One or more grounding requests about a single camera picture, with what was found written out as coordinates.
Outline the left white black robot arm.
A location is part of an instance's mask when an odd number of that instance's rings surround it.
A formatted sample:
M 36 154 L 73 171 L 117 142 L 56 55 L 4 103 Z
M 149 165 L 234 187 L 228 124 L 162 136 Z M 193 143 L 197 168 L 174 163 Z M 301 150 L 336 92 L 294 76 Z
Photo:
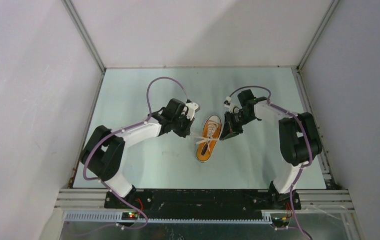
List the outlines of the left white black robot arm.
M 84 165 L 83 177 L 91 171 L 94 179 L 100 181 L 117 194 L 116 201 L 123 208 L 130 208 L 136 202 L 135 190 L 123 175 L 120 166 L 127 148 L 144 140 L 156 138 L 169 132 L 185 138 L 191 133 L 191 125 L 199 104 L 187 100 L 182 102 L 172 98 L 167 106 L 151 112 L 145 120 L 117 131 L 98 126 L 80 153 L 79 160 Z

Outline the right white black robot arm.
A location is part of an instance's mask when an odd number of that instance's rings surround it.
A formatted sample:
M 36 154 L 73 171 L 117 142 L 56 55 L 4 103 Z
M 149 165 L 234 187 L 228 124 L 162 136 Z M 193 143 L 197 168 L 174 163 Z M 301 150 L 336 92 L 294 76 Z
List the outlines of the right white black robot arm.
M 227 111 L 219 139 L 224 141 L 242 134 L 243 126 L 254 120 L 271 119 L 278 123 L 280 152 L 285 163 L 271 182 L 273 192 L 268 201 L 271 207 L 281 209 L 288 203 L 287 194 L 295 190 L 302 171 L 322 152 L 315 120 L 309 112 L 296 113 L 272 103 L 269 96 L 255 97 L 250 86 L 234 92 L 240 105 L 233 104 L 230 95 L 225 98 Z

